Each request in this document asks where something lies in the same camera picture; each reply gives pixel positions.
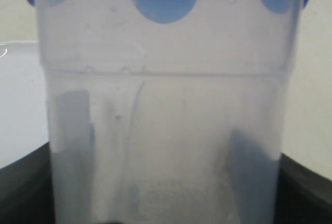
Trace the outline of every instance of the plastic container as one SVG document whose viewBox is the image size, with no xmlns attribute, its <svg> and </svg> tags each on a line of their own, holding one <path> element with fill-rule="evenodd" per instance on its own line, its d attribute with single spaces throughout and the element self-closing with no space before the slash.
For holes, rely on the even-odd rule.
<svg viewBox="0 0 332 224">
<path fill-rule="evenodd" d="M 35 1 L 57 223 L 272 223 L 303 0 Z"/>
</svg>

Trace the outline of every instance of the white object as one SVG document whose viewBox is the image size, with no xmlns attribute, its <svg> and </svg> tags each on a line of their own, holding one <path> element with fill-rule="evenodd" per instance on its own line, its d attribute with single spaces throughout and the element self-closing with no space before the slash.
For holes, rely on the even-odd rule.
<svg viewBox="0 0 332 224">
<path fill-rule="evenodd" d="M 36 42 L 0 44 L 0 169 L 48 142 L 37 47 Z"/>
</svg>

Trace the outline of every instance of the translucent plastic container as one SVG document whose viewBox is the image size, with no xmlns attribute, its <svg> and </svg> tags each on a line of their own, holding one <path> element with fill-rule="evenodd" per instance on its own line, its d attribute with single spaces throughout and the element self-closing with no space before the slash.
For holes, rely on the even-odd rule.
<svg viewBox="0 0 332 224">
<path fill-rule="evenodd" d="M 58 224 L 272 224 L 303 0 L 36 0 Z"/>
</svg>

